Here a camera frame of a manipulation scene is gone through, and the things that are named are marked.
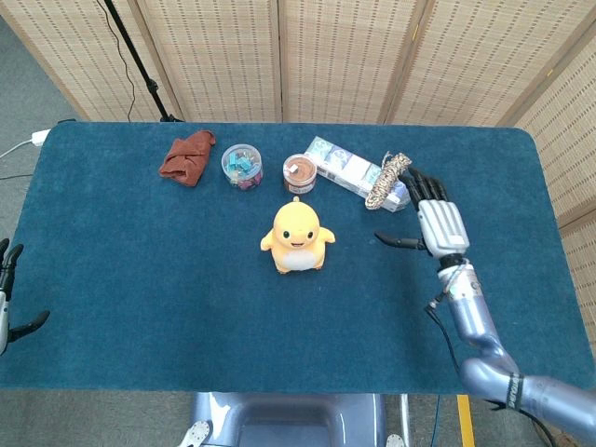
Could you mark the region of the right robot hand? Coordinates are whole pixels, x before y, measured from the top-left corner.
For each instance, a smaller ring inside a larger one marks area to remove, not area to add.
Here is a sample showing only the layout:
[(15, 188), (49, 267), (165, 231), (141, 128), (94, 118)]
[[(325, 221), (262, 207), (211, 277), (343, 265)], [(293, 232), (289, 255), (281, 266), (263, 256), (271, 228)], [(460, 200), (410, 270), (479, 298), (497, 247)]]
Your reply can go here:
[(462, 257), (469, 248), (467, 230), (443, 184), (415, 168), (408, 168), (399, 179), (409, 191), (422, 236), (397, 238), (376, 232), (375, 237), (389, 247), (426, 251), (435, 259)]

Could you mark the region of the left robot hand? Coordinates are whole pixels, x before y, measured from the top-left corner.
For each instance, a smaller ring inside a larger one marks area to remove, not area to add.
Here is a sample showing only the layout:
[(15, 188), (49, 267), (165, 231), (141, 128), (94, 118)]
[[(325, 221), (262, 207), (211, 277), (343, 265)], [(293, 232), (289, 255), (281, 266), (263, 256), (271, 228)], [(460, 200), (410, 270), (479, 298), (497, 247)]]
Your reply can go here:
[(8, 238), (1, 240), (1, 354), (6, 352), (9, 344), (39, 330), (46, 323), (50, 315), (48, 310), (44, 310), (34, 320), (18, 327), (10, 327), (9, 307), (12, 298), (15, 271), (17, 261), (24, 246), (18, 244), (10, 251), (7, 251), (9, 244), (10, 240)]

